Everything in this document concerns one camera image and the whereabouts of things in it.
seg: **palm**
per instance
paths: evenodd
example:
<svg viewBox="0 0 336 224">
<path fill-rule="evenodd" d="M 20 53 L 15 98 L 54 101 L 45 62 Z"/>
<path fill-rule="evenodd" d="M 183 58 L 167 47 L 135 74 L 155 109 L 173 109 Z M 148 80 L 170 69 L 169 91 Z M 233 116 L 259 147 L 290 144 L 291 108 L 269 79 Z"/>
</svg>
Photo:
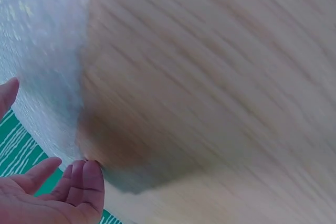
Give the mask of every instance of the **palm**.
<svg viewBox="0 0 336 224">
<path fill-rule="evenodd" d="M 0 119 L 14 103 L 18 86 L 15 78 L 0 86 Z M 1 223 L 98 223 L 104 204 L 104 180 L 97 162 L 74 162 L 50 194 L 33 196 L 60 164 L 59 158 L 48 158 L 26 174 L 0 178 Z"/>
</svg>

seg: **plastic wrap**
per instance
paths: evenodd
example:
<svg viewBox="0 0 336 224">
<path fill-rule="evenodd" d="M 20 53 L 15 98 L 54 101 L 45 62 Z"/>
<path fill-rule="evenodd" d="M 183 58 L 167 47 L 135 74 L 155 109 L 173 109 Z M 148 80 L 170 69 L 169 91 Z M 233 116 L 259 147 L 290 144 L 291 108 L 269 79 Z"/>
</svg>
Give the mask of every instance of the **plastic wrap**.
<svg viewBox="0 0 336 224">
<path fill-rule="evenodd" d="M 20 90 L 13 110 L 63 167 L 81 158 L 75 144 L 82 107 L 78 53 L 86 41 L 88 0 L 0 0 L 0 81 Z"/>
</svg>

